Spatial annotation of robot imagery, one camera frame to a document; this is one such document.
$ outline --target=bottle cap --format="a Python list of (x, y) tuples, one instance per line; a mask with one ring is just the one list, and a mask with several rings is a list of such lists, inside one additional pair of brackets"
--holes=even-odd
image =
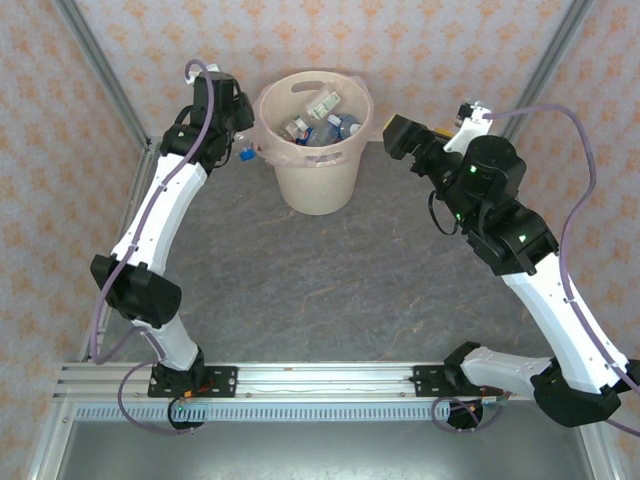
[(247, 160), (251, 160), (256, 156), (256, 151), (253, 148), (245, 148), (240, 152), (240, 160), (246, 162)]
[(342, 123), (342, 120), (340, 120), (338, 117), (336, 117), (335, 115), (329, 115), (329, 117), (327, 118), (327, 120), (329, 120), (329, 122), (332, 125), (335, 125), (336, 127), (339, 127), (340, 124)]

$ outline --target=metal bracket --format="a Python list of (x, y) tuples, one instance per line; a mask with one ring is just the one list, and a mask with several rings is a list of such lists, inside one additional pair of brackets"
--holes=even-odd
[[(151, 370), (149, 380), (149, 390), (147, 395), (150, 398), (176, 398), (184, 395), (184, 391), (172, 388), (156, 377), (155, 367)], [(207, 365), (204, 367), (204, 385), (206, 390), (198, 392), (198, 398), (234, 398), (236, 396), (236, 386), (238, 385), (238, 367), (219, 367)]]
[(503, 394), (502, 390), (476, 385), (454, 387), (447, 380), (445, 365), (416, 365), (409, 381), (415, 384), (416, 397), (494, 397)]

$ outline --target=beige plastic bin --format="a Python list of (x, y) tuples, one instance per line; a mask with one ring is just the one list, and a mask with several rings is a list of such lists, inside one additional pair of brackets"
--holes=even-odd
[[(275, 130), (299, 114), (316, 90), (330, 83), (341, 101), (334, 113), (350, 113), (362, 123), (353, 136), (326, 147), (304, 147)], [(282, 196), (307, 215), (326, 215), (344, 207), (358, 175), (360, 157), (373, 126), (373, 100), (360, 77), (334, 72), (297, 73), (266, 87), (255, 104), (255, 144), (274, 166)]]

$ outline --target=blue label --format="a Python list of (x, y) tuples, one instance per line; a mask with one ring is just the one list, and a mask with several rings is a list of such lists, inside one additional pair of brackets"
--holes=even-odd
[(302, 134), (302, 136), (296, 140), (296, 143), (298, 145), (306, 145), (307, 142), (309, 141), (309, 136), (311, 135), (312, 130), (313, 128), (311, 127), (307, 128), (307, 130)]

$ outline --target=gray floor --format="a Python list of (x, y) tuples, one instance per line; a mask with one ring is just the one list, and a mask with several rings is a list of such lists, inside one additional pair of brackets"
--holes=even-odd
[(85, 422), (70, 440), (58, 480), (593, 478), (577, 430), (511, 404), (495, 425), (466, 435), (429, 422), (226, 422), (175, 438)]
[[(165, 276), (208, 362), (436, 361), (466, 340), (551, 350), (517, 297), (427, 211), (429, 180), (365, 150), (353, 198), (310, 217), (284, 203), (262, 160), (231, 162), (198, 193)], [(450, 225), (443, 209), (443, 224)], [(105, 344), (129, 328), (114, 315)], [(135, 339), (120, 360), (142, 361)]]

